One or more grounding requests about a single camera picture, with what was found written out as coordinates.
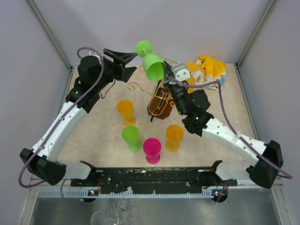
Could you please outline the gold wire wine glass rack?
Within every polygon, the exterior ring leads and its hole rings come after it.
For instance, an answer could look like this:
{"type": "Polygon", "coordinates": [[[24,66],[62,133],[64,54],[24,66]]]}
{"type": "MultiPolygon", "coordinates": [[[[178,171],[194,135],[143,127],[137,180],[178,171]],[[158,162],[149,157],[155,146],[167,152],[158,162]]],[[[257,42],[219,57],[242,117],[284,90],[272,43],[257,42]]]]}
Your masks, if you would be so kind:
{"type": "MultiPolygon", "coordinates": [[[[162,58],[162,60],[163,61],[166,60],[170,65],[176,63],[175,61],[166,58],[162,58]]],[[[158,118],[161,120],[167,118],[174,107],[174,103],[170,91],[164,85],[164,78],[155,83],[156,84],[153,91],[148,92],[148,94],[150,94],[151,96],[151,99],[147,106],[147,112],[148,115],[151,116],[150,119],[151,121],[153,121],[154,118],[158,118]]]]}

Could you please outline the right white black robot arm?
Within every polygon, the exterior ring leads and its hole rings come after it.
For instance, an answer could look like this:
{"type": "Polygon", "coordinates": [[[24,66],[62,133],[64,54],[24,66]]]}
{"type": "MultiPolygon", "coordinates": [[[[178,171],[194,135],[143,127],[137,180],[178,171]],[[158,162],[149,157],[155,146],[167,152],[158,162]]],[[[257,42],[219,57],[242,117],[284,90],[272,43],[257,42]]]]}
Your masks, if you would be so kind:
{"type": "Polygon", "coordinates": [[[250,138],[233,129],[230,123],[224,124],[207,110],[210,107],[204,85],[194,86],[195,91],[188,93],[190,85],[183,81],[188,77],[185,64],[171,66],[164,61],[164,85],[169,89],[174,104],[186,130],[191,134],[214,140],[245,159],[245,165],[220,163],[209,174],[210,182],[216,186],[225,180],[249,177],[262,188],[270,189],[283,165],[280,144],[274,140],[269,143],[250,138]]]}

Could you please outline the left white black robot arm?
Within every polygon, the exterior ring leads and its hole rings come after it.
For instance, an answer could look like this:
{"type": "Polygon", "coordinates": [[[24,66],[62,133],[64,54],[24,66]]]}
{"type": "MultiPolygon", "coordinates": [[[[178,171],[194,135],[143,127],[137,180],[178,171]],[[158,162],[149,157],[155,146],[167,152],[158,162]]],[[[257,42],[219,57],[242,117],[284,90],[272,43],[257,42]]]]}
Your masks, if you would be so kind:
{"type": "Polygon", "coordinates": [[[42,182],[56,185],[62,180],[81,180],[87,186],[94,185],[98,175],[92,165],[80,162],[59,162],[60,152],[73,130],[92,110],[100,99],[101,90],[113,81],[127,83],[136,67],[127,67],[137,54],[104,49],[100,54],[88,48],[90,54],[80,58],[78,77],[67,94],[63,106],[43,137],[31,149],[24,148],[20,158],[24,163],[18,177],[21,187],[23,173],[28,170],[42,182]]]}

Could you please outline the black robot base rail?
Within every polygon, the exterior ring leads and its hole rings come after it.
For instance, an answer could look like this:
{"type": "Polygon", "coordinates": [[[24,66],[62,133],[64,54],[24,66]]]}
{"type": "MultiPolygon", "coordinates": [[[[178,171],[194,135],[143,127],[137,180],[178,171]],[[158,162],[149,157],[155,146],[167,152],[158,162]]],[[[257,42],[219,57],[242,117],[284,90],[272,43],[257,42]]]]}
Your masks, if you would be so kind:
{"type": "Polygon", "coordinates": [[[101,195],[129,197],[188,197],[207,195],[217,199],[219,193],[209,188],[237,186],[234,179],[216,175],[216,161],[211,167],[92,167],[87,179],[72,179],[72,187],[96,187],[101,195]]]}

